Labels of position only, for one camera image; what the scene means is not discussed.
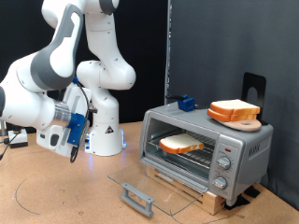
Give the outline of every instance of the toaster oven knob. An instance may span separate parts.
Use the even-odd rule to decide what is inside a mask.
[[[227,170],[231,167],[231,162],[227,157],[221,157],[217,160],[217,164],[223,168],[224,170]]]
[[[219,176],[219,177],[217,177],[217,179],[215,179],[213,181],[213,185],[215,185],[219,189],[225,189],[226,186],[227,186],[226,179],[224,179],[223,177]]]

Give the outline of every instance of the tabletop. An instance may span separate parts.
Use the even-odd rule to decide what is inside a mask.
[[[0,161],[1,223],[299,223],[299,213],[261,185],[250,204],[212,216],[191,204],[169,216],[153,207],[145,217],[120,199],[122,187],[107,176],[139,161],[142,122],[121,124],[127,148],[111,157],[80,151],[77,160],[59,156],[37,145],[8,149]]]

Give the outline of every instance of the toaster oven top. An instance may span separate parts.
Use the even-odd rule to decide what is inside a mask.
[[[225,135],[243,139],[245,141],[252,141],[258,136],[272,131],[271,125],[262,126],[261,130],[253,133],[241,132],[228,128],[207,115],[207,109],[195,109],[190,112],[185,112],[178,108],[178,103],[163,105],[152,109],[151,111],[168,116],[177,120],[182,120],[197,126],[206,128],[214,133],[225,133]]]

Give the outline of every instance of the blue object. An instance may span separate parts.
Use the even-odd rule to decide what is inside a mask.
[[[77,78],[77,77],[74,77],[74,78],[73,78],[73,83],[74,83],[74,84],[77,84],[77,82],[78,82],[78,78]]]
[[[194,110],[195,109],[194,98],[189,98],[187,94],[183,95],[182,97],[184,97],[185,100],[183,101],[178,100],[178,108],[186,112]]]
[[[72,113],[72,118],[67,126],[67,128],[71,129],[67,143],[78,147],[81,133],[85,126],[85,121],[86,119],[83,115]]]

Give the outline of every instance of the black stand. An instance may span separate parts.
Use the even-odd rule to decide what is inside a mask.
[[[260,114],[257,116],[257,120],[261,122],[262,125],[267,125],[267,122],[262,121],[263,115],[263,100],[265,94],[265,86],[266,86],[266,79],[265,77],[254,75],[252,73],[245,73],[243,77],[243,89],[241,100],[247,101],[249,89],[253,87],[258,92],[258,102],[257,106],[261,108]]]

